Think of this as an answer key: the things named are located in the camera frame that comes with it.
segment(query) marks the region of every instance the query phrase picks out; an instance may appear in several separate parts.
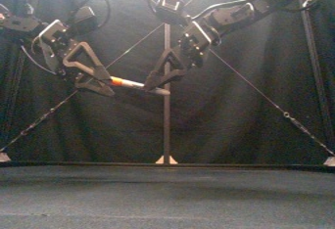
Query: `black backdrop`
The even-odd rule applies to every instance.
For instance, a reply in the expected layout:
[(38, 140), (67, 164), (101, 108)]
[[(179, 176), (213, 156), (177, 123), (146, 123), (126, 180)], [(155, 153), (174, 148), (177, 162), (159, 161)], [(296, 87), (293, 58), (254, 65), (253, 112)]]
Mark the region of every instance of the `black backdrop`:
[[(82, 0), (39, 0), (37, 16), (66, 21)], [(233, 0), (185, 0), (190, 15)], [(25, 0), (0, 0), (15, 13)], [(146, 0), (110, 0), (105, 28), (90, 42), (114, 76), (145, 82), (165, 50), (166, 31)], [(103, 19), (105, 4), (93, 3)], [(334, 112), (334, 0), (312, 12), (330, 115)], [(171, 46), (182, 29), (171, 28)], [(74, 93), (74, 86), (2, 49), (2, 147)], [(171, 84), (171, 155), (185, 163), (324, 163), (328, 153), (241, 79), (234, 67), (281, 108), (329, 143), (302, 14), (278, 12), (225, 37), (202, 69)], [(165, 151), (165, 98), (114, 88), (115, 97), (81, 92), (7, 150), (13, 160), (155, 162)]]

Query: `gray floor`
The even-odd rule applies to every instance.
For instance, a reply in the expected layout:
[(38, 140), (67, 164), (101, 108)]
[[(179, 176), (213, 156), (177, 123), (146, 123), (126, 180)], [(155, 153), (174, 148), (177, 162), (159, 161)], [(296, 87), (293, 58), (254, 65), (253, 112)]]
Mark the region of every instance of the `gray floor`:
[(0, 167), (0, 228), (335, 228), (335, 174)]

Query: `black robotic arm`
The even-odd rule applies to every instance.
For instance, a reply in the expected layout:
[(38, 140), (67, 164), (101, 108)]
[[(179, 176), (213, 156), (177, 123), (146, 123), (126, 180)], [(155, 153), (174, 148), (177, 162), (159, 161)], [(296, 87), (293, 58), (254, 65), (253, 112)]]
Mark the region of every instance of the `black robotic arm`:
[[(33, 45), (33, 50), (39, 48), (50, 68), (47, 70), (71, 81), (78, 89), (87, 89), (109, 97), (114, 95), (111, 86), (143, 90), (142, 83), (109, 74), (91, 45), (77, 39), (78, 35), (103, 27), (109, 21), (109, 1), (105, 0), (107, 13), (102, 23), (93, 8), (86, 6), (89, 1), (81, 3), (66, 23), (57, 20), (51, 24), (43, 23), (34, 14), (19, 17), (0, 5), (0, 35), (22, 46)], [(150, 92), (170, 94), (157, 87)]]
[[(159, 0), (153, 12), (165, 23), (185, 27), (179, 45), (165, 50), (151, 71), (145, 89), (151, 90), (171, 81), (181, 80), (189, 70), (202, 67), (210, 46), (221, 44), (222, 37), (254, 24), (275, 11), (285, 9), (294, 0), (238, 0), (209, 7), (198, 16), (190, 17), (183, 11), (181, 0)], [(166, 74), (166, 64), (171, 71)]]

